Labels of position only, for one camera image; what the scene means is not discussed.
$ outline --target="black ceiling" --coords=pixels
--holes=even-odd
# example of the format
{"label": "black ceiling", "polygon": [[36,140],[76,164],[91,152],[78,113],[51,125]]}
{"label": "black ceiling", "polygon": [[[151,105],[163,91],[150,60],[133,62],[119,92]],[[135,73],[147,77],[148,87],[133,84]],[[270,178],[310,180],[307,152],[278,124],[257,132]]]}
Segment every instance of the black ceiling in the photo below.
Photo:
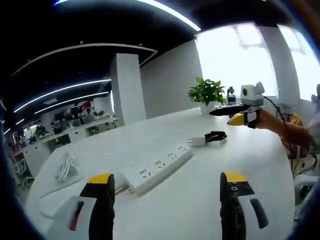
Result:
{"label": "black ceiling", "polygon": [[[176,17],[136,0],[6,1],[1,7],[5,24],[0,94],[8,117],[19,105],[52,89],[110,76],[115,53],[139,55],[142,63],[152,52],[128,47],[94,46],[35,58],[62,48],[83,44],[115,43],[142,46],[158,53],[179,46],[197,33]],[[202,30],[255,21],[274,25],[291,23],[270,1],[261,0],[159,0],[196,23]],[[94,94],[81,88],[78,95]],[[31,105],[31,113],[41,106]]]}

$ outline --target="window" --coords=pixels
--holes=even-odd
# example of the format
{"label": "window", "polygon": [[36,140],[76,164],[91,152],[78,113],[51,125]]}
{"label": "window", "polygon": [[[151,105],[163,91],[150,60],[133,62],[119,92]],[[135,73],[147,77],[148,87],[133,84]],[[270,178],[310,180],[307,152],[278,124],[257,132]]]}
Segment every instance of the window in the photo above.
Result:
{"label": "window", "polygon": [[262,82],[266,96],[277,95],[267,46],[254,23],[228,25],[196,36],[204,79],[220,80],[240,96],[242,85]]}
{"label": "window", "polygon": [[311,100],[317,95],[320,83],[320,65],[310,44],[301,32],[296,29],[278,25],[290,49],[299,82],[300,98]]}

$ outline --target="white power strip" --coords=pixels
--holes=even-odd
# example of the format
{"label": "white power strip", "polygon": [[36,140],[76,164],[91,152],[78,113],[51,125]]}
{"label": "white power strip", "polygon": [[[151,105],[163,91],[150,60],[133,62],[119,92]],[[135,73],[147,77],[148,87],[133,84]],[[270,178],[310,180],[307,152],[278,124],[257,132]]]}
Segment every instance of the white power strip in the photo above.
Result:
{"label": "white power strip", "polygon": [[182,166],[192,156],[191,148],[181,144],[166,152],[159,160],[149,161],[140,166],[129,166],[121,173],[135,194],[141,195]]}

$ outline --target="potted plant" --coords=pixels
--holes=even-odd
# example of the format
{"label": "potted plant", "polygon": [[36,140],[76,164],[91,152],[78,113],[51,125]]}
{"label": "potted plant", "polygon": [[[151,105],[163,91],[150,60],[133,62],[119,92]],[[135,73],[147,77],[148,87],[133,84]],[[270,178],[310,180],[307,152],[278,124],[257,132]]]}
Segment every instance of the potted plant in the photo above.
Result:
{"label": "potted plant", "polygon": [[194,103],[201,103],[200,108],[203,115],[214,110],[217,103],[223,104],[225,102],[222,96],[222,93],[225,92],[224,86],[221,86],[220,81],[204,80],[201,77],[196,77],[195,80],[198,84],[190,87],[188,97]]}

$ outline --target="white plant pot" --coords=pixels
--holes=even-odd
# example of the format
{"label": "white plant pot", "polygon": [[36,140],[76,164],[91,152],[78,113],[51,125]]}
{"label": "white plant pot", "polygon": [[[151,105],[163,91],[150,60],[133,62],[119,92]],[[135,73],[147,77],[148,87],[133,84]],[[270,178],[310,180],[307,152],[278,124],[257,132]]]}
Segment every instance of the white plant pot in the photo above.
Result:
{"label": "white plant pot", "polygon": [[209,113],[216,108],[216,105],[217,105],[216,101],[209,102],[208,106],[206,106],[205,103],[201,103],[200,104],[201,114],[209,115]]}

